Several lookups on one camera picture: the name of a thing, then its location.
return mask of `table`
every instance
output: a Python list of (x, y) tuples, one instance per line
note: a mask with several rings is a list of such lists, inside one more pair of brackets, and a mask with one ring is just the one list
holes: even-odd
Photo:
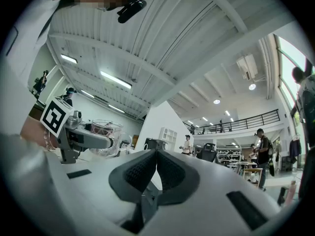
[(254, 162), (237, 162), (237, 163), (230, 163), (230, 164), (237, 166), (237, 171), (236, 171), (237, 174), (240, 173), (241, 165), (249, 165), (250, 167), (251, 167), (252, 165), (257, 165), (257, 164), (254, 163)]

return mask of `air conditioner unit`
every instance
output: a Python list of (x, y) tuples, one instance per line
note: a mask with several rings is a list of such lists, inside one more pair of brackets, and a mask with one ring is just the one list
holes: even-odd
[(243, 73), (244, 80), (251, 80), (255, 78), (255, 75), (258, 73), (257, 66), (255, 63), (254, 56), (252, 54), (242, 57), (236, 61), (238, 67)]

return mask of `black chair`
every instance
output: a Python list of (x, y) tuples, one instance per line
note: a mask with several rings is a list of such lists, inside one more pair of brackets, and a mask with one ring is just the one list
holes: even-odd
[(216, 163), (219, 163), (217, 158), (217, 152), (214, 150), (215, 144), (207, 143), (204, 145), (203, 149), (199, 154), (197, 154), (197, 158), (213, 162), (214, 160)]

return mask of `bottle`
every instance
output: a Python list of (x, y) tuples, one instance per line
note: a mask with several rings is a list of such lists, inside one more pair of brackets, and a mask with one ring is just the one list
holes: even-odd
[(295, 190), (296, 190), (296, 181), (293, 180), (291, 182), (291, 186), (290, 186), (289, 191), (287, 193), (284, 206), (287, 206), (292, 202), (293, 196), (295, 194)]

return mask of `white lab coat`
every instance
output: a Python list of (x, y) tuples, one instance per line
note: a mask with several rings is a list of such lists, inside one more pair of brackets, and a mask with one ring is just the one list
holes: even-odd
[(60, 0), (33, 0), (14, 24), (0, 57), (0, 132), (20, 134), (36, 98), (27, 89), (28, 78), (49, 27), (39, 35)]

